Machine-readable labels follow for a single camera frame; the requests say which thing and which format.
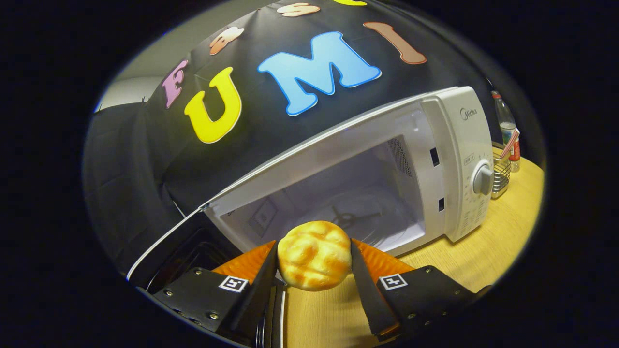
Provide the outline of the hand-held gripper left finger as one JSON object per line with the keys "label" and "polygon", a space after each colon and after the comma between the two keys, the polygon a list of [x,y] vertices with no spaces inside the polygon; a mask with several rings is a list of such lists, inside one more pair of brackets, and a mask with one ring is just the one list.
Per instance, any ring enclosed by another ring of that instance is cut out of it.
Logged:
{"label": "hand-held gripper left finger", "polygon": [[153,297],[212,333],[255,334],[276,275],[277,246],[272,240],[214,270],[194,267]]}

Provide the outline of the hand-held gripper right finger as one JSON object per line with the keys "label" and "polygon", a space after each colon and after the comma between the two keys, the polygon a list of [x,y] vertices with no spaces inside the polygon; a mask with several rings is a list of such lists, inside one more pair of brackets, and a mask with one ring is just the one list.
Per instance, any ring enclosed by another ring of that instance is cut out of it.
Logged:
{"label": "hand-held gripper right finger", "polygon": [[470,291],[435,266],[409,266],[360,240],[350,241],[350,251],[362,307],[378,339],[418,335],[489,291]]}

